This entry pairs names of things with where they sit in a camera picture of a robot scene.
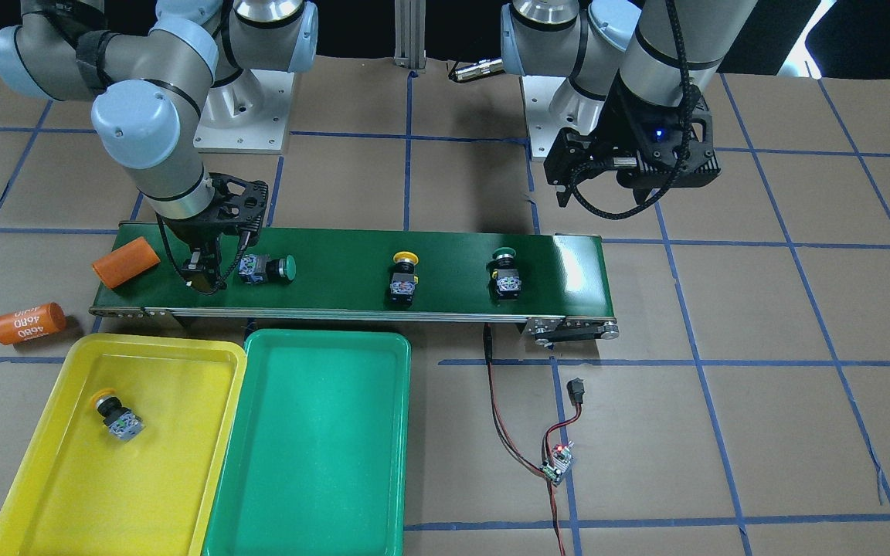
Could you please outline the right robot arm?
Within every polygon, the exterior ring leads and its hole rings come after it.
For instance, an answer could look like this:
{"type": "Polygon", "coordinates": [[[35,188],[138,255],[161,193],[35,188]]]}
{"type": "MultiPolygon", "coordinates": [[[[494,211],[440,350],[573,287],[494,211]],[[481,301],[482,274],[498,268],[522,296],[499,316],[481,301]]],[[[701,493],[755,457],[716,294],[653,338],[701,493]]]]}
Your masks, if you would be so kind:
{"type": "Polygon", "coordinates": [[[159,1],[144,36],[110,29],[103,1],[22,1],[21,24],[0,29],[0,77],[17,93],[84,100],[106,152],[126,169],[189,256],[173,261],[202,295],[227,286],[220,237],[238,239],[233,265],[258,242],[268,187],[207,169],[194,140],[213,90],[254,70],[304,73],[317,52],[310,1],[159,1]]]}

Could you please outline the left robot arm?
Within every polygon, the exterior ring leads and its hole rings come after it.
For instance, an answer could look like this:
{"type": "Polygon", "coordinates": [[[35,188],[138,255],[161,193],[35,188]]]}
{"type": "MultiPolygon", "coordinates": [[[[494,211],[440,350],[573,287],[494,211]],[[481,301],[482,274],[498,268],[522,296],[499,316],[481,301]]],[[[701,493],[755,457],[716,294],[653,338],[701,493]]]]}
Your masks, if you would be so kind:
{"type": "Polygon", "coordinates": [[[510,1],[506,73],[562,79],[543,154],[561,207],[604,219],[647,210],[722,169],[703,93],[753,1],[510,1]]]}

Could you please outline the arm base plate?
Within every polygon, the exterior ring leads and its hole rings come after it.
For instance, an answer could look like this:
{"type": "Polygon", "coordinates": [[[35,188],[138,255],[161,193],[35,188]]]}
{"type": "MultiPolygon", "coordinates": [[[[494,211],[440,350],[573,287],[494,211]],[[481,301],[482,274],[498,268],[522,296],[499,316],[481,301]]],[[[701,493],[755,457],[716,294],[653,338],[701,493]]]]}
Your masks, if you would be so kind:
{"type": "Polygon", "coordinates": [[[533,161],[547,158],[561,129],[568,127],[576,133],[589,134],[603,110],[603,100],[580,94],[568,78],[525,75],[521,87],[533,161]]]}
{"type": "Polygon", "coordinates": [[[202,154],[282,154],[296,78],[294,73],[245,70],[213,87],[194,147],[202,154]]]}

